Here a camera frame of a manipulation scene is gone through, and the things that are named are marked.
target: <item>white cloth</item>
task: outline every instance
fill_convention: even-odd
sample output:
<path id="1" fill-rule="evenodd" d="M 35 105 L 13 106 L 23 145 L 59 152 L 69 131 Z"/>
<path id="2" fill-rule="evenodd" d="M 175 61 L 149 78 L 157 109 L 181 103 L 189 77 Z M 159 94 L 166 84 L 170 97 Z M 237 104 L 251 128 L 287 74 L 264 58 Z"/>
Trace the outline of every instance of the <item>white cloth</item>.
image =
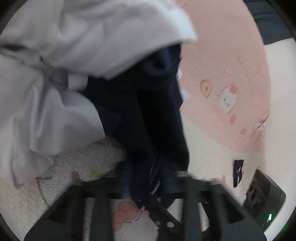
<path id="1" fill-rule="evenodd" d="M 290 38 L 264 47 L 271 80 L 265 173 L 286 193 L 283 207 L 264 232 L 267 241 L 272 241 L 296 206 L 296 43 Z"/>
<path id="2" fill-rule="evenodd" d="M 165 0 L 28 0 L 0 36 L 0 178 L 26 183 L 55 155 L 105 138 L 94 105 L 70 90 L 88 75 L 112 78 L 196 38 L 185 12 Z"/>
<path id="3" fill-rule="evenodd" d="M 169 0 L 28 0 L 0 44 L 36 49 L 51 66 L 112 78 L 156 49 L 196 40 Z"/>
<path id="4" fill-rule="evenodd" d="M 47 71 L 28 64 L 35 55 L 20 55 L 25 63 L 0 51 L 0 177 L 12 184 L 43 174 L 55 155 L 105 137 L 87 98 L 59 91 Z"/>

